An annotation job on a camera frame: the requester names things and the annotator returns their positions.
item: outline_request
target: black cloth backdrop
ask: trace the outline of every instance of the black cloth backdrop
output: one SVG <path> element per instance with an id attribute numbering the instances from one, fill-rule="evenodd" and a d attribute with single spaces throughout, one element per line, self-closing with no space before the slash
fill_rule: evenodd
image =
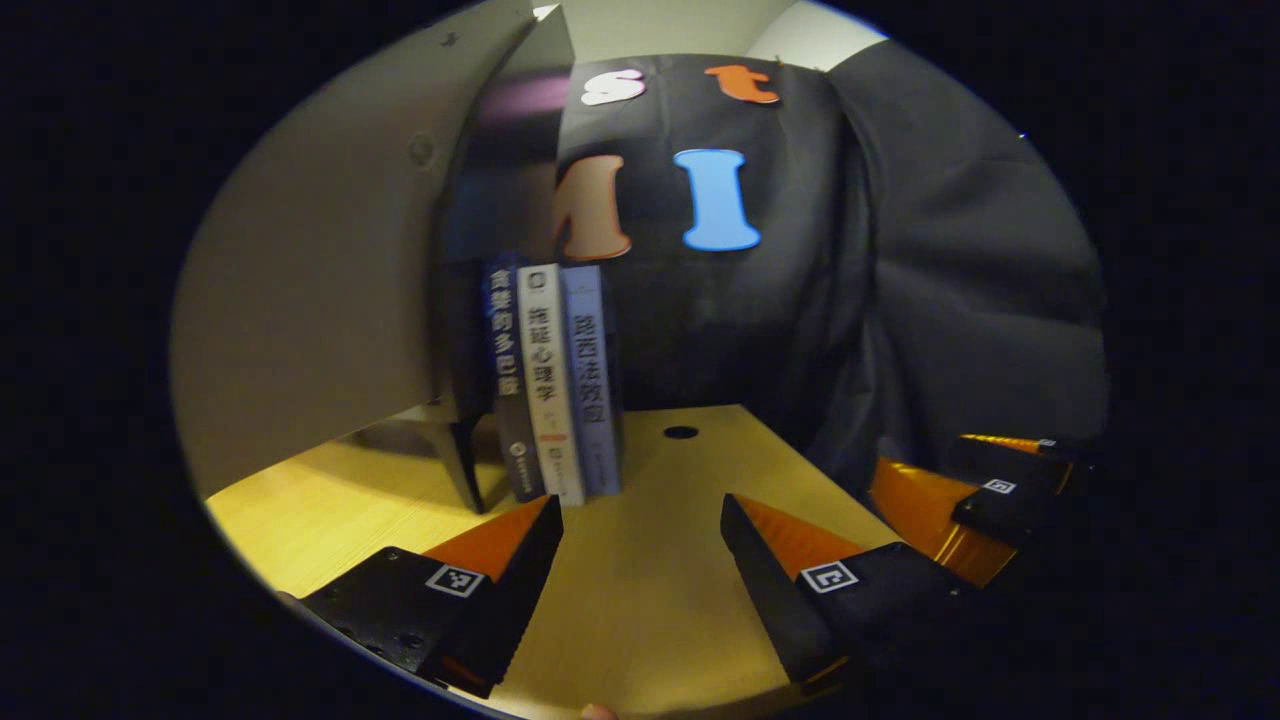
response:
<path id="1" fill-rule="evenodd" d="M 707 68 L 769 77 L 778 102 Z M 588 106 L 590 78 L 646 90 Z M 749 250 L 690 249 L 691 149 L 744 155 Z M 579 64 L 559 173 L 621 155 L 613 287 L 627 409 L 744 404 L 850 492 L 877 450 L 931 466 L 960 433 L 1091 437 L 1106 413 L 1096 254 L 1052 173 L 892 41 L 829 73 L 744 58 Z"/>

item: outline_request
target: book spine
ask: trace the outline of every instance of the book spine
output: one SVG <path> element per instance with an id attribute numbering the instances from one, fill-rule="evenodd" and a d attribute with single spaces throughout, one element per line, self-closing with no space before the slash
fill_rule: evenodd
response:
<path id="1" fill-rule="evenodd" d="M 582 505 L 586 493 L 573 437 L 559 268 L 520 268 L 517 281 L 525 388 L 543 479 L 548 492 L 559 495 L 561 503 Z"/>
<path id="2" fill-rule="evenodd" d="M 494 364 L 493 414 L 507 477 L 516 501 L 547 495 L 538 462 L 536 438 L 525 393 L 520 311 L 516 297 L 517 265 L 488 263 L 484 274 L 484 313 L 489 351 Z"/>
<path id="3" fill-rule="evenodd" d="M 566 268 L 568 355 L 573 375 L 579 454 L 589 495 L 622 491 L 604 325 L 604 293 L 595 265 Z"/>

